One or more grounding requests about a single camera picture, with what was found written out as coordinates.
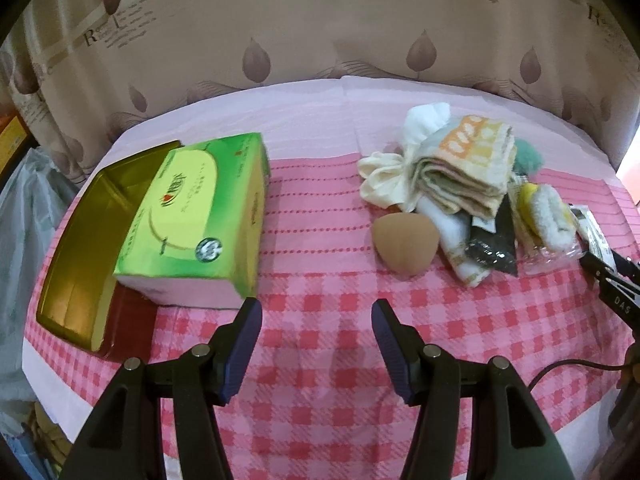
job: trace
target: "bolt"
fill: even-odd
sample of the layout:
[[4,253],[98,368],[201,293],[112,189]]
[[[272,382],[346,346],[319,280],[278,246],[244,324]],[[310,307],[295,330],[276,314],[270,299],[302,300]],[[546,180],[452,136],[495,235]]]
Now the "bolt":
[[204,357],[210,350],[211,348],[209,348],[209,345],[200,343],[191,349],[191,353],[196,357]]
[[500,368],[500,370],[506,370],[507,368],[509,368],[510,364],[509,360],[506,357],[502,357],[501,355],[498,355],[491,359],[491,362],[496,368]]
[[427,357],[438,357],[442,354],[442,349],[438,345],[427,345],[422,351]]
[[124,367],[126,370],[132,371],[138,368],[141,362],[142,361],[140,361],[140,359],[138,359],[137,357],[130,357],[129,359],[124,361]]

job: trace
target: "wire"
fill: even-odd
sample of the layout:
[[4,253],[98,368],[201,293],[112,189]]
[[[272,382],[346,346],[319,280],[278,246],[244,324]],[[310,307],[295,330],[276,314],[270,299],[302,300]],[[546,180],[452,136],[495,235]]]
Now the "wire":
[[605,370],[607,372],[619,372],[620,370],[626,370],[627,368],[631,368],[640,362],[628,363],[626,365],[603,365],[600,363],[594,363],[592,361],[587,361],[585,359],[563,359],[561,361],[556,361],[555,363],[551,363],[549,366],[545,366],[540,370],[540,372],[533,378],[533,380],[529,383],[529,391],[533,390],[536,387],[542,378],[547,375],[551,370],[555,370],[559,366],[564,365],[580,365],[587,366],[589,368],[596,368],[597,370]]

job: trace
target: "red checkered pattern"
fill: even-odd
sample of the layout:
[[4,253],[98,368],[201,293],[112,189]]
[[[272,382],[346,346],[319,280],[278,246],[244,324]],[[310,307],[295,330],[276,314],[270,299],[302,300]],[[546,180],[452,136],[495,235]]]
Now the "red checkered pattern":
[[[463,288],[438,258],[425,275],[397,279],[371,247],[369,227],[382,212],[358,195],[357,158],[273,163],[261,249],[263,328],[239,395],[216,410],[236,478],[399,477],[417,409],[403,406],[390,386],[370,325],[377,298],[387,298],[401,322],[414,325],[425,341],[480,362],[504,355],[525,382],[561,358],[619,363],[631,341],[577,262],[535,278],[494,272],[473,290]],[[543,171],[540,181],[569,202],[589,205],[612,247],[638,258],[640,217],[625,190],[555,171]],[[56,339],[34,321],[62,229],[31,300],[26,338],[93,404],[116,365]],[[153,360],[178,357],[233,316],[161,308]],[[615,381],[615,373],[563,367],[534,396],[558,430]],[[163,406],[162,423],[165,452],[175,457],[170,402]],[[464,402],[455,474],[465,469],[469,439],[470,404]]]

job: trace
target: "curtain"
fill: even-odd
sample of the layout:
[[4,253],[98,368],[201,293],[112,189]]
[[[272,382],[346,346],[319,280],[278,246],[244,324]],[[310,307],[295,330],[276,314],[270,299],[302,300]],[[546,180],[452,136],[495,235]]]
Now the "curtain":
[[639,70],[601,0],[32,0],[0,49],[10,101],[75,183],[148,118],[345,74],[526,102],[584,129],[617,167]]

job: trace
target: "yellow label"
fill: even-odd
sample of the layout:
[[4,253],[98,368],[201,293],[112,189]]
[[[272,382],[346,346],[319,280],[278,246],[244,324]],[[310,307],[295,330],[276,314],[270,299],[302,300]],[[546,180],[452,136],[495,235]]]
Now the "yellow label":
[[0,170],[4,169],[9,159],[26,138],[27,132],[24,131],[18,117],[14,117],[6,128],[0,132]]
[[218,168],[210,153],[177,150],[151,190],[149,221],[163,244],[192,250],[204,238],[216,193]]

